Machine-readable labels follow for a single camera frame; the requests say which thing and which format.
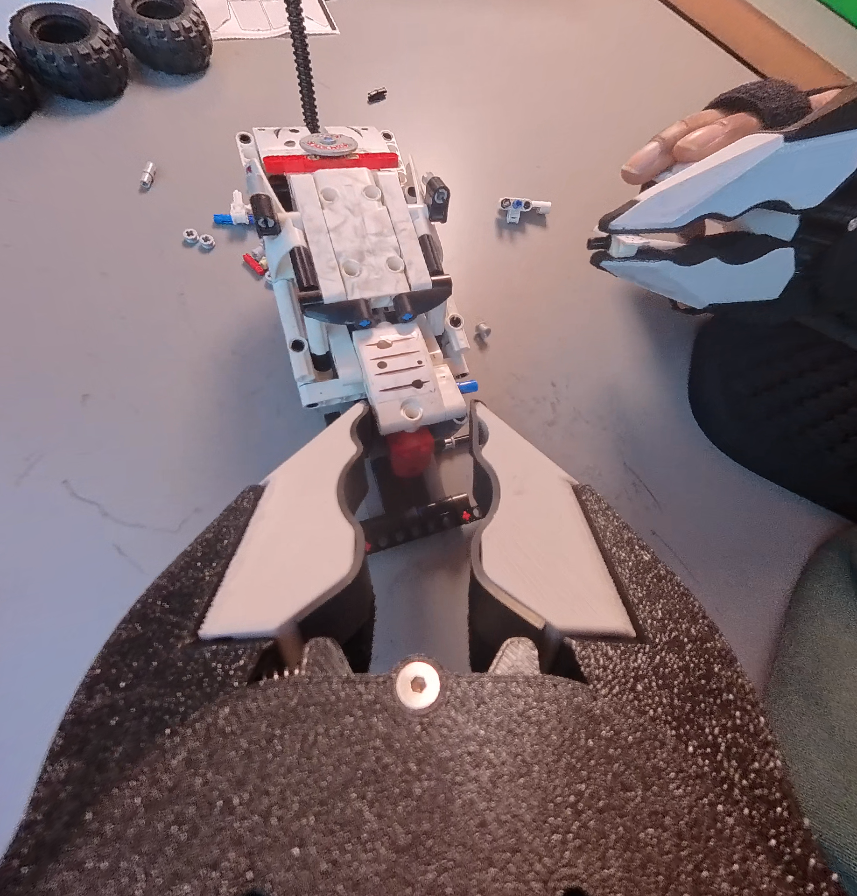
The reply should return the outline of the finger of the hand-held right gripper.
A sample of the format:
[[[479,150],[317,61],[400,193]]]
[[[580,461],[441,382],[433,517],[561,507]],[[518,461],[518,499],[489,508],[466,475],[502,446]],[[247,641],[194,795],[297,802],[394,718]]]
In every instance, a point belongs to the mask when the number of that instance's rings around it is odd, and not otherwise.
[[[676,233],[698,220],[733,221],[753,210],[801,218],[856,172],[857,128],[799,140],[756,133],[703,161],[665,169],[634,200],[603,216],[594,237]]]
[[[594,267],[699,311],[776,300],[798,268],[791,243],[742,231],[686,243],[611,234],[587,247]]]

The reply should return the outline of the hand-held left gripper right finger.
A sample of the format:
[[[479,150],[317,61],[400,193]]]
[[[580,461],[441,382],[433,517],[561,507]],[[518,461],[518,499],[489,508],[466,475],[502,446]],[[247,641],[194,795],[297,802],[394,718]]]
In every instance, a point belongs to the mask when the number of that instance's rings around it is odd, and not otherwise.
[[[578,482],[479,400],[471,404],[479,526],[471,572],[529,634],[633,641],[625,587]]]

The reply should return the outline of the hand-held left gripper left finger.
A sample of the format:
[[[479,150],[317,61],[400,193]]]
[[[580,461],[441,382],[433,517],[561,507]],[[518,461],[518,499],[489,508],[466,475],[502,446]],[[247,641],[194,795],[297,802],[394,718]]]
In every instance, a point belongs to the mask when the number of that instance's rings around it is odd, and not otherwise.
[[[261,482],[198,629],[202,641],[276,635],[354,582],[365,557],[356,515],[372,430],[367,404],[355,404]]]

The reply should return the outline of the white lego vehicle model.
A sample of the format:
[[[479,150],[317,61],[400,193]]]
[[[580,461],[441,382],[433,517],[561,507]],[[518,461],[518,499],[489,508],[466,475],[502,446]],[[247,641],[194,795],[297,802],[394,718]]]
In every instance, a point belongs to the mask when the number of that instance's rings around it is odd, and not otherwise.
[[[435,225],[450,191],[404,162],[392,132],[320,124],[301,2],[281,2],[304,124],[236,136],[247,196],[227,221],[251,224],[305,408],[327,423],[367,409],[383,511],[366,521],[367,553],[480,517],[467,494],[431,498],[431,459],[462,447],[470,344]]]

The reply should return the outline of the person's right hand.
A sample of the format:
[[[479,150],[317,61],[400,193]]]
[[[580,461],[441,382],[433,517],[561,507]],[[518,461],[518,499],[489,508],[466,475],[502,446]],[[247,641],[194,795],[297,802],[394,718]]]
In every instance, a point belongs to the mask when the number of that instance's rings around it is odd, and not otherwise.
[[[729,114],[716,108],[699,111],[649,140],[623,164],[621,177],[628,185],[643,185],[676,164],[701,161],[762,129],[759,119],[748,113]]]

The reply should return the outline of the lego sticker sheet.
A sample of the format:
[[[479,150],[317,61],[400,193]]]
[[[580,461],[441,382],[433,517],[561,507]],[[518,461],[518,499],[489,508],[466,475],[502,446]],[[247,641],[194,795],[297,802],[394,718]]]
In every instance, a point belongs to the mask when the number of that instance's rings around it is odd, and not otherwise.
[[[309,36],[339,32],[324,1],[301,1],[305,29]],[[268,39],[289,34],[283,1],[197,1],[217,40]]]

